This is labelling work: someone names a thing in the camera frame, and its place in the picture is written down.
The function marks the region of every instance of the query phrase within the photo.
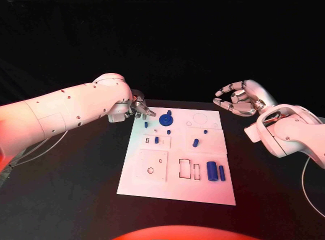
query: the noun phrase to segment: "black tabletop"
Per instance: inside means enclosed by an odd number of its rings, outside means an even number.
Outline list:
[[[104,117],[69,131],[54,150],[13,170],[0,189],[0,240],[113,239],[166,225],[212,227],[261,239],[325,239],[325,219],[301,187],[307,155],[277,158],[261,142],[251,142],[243,128],[256,117],[239,117],[213,103],[147,103],[220,111],[238,206],[118,195],[134,118],[110,123]],[[313,161],[305,189],[325,214],[325,170]]]

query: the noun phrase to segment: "blue plastic part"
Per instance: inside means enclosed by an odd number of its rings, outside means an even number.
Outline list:
[[[160,116],[159,121],[160,121],[160,124],[162,124],[163,126],[166,126],[166,127],[167,127],[167,126],[172,126],[172,124],[173,124],[172,110],[169,110],[167,114],[164,114],[164,115]]]
[[[199,146],[199,142],[200,142],[200,140],[199,140],[199,139],[196,139],[196,140],[195,140],[195,142],[193,142],[193,146],[195,146],[195,147],[197,147],[197,146]]]
[[[210,181],[218,181],[219,180],[218,167],[216,167],[216,162],[215,161],[208,162],[208,179]]]
[[[226,181],[223,165],[219,167],[222,181]]]

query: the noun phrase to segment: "blue object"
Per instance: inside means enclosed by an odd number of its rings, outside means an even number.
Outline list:
[[[218,181],[219,180],[218,167],[216,167],[216,162],[215,161],[208,162],[208,179],[210,181]]]
[[[160,116],[159,121],[160,121],[160,124],[162,124],[163,126],[166,126],[166,127],[167,127],[167,126],[172,126],[172,124],[173,124],[172,110],[169,110],[167,114],[164,114],[164,115]]]
[[[199,146],[199,142],[200,142],[200,140],[199,140],[199,139],[196,139],[196,140],[195,140],[195,142],[193,142],[193,146],[195,146],[195,147],[197,147],[197,146]]]
[[[222,181],[226,181],[223,165],[219,167]]]

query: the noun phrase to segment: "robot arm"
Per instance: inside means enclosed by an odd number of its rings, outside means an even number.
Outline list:
[[[269,152],[284,157],[295,152],[310,155],[325,169],[325,124],[301,106],[278,105],[269,92],[254,80],[222,88],[216,96],[236,90],[233,103],[215,98],[215,103],[241,116],[261,116],[245,132],[254,142],[262,141]]]
[[[143,93],[133,92],[126,78],[108,73],[92,83],[0,106],[0,172],[31,145],[104,115],[113,123],[134,114],[137,117],[141,114],[156,116],[146,105]]]

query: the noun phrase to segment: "blue block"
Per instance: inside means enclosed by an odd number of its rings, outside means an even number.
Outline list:
[[[195,146],[195,147],[197,147],[197,146],[199,146],[199,142],[200,142],[200,140],[199,140],[199,139],[196,139],[196,140],[195,140],[195,142],[193,142],[193,146]]]
[[[222,181],[226,181],[223,165],[219,167]]]
[[[218,181],[219,180],[218,167],[216,167],[216,162],[215,161],[208,162],[208,179],[210,181]]]

